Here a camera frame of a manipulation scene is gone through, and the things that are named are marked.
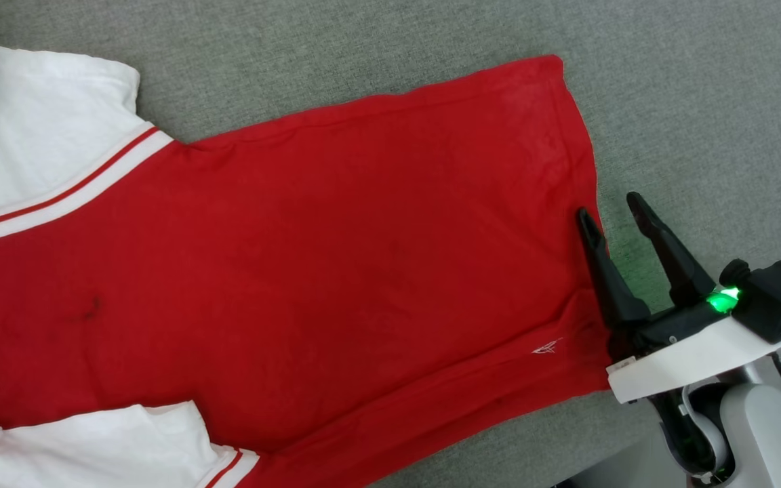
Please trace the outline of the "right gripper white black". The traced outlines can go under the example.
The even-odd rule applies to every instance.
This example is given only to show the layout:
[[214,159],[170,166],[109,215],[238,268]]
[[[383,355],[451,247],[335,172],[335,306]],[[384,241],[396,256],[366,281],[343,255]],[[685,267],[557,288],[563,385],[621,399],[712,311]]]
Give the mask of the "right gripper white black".
[[[641,359],[623,359],[608,367],[608,382],[620,404],[694,385],[781,349],[781,340],[771,344],[729,315],[740,300],[740,290],[714,291],[715,281],[641,194],[628,192],[626,203],[639,232],[653,244],[673,305],[688,308],[704,300],[704,311],[715,312],[718,321]],[[649,308],[614,266],[605,236],[585,207],[577,210],[576,223],[605,325],[632,329],[647,322]]]

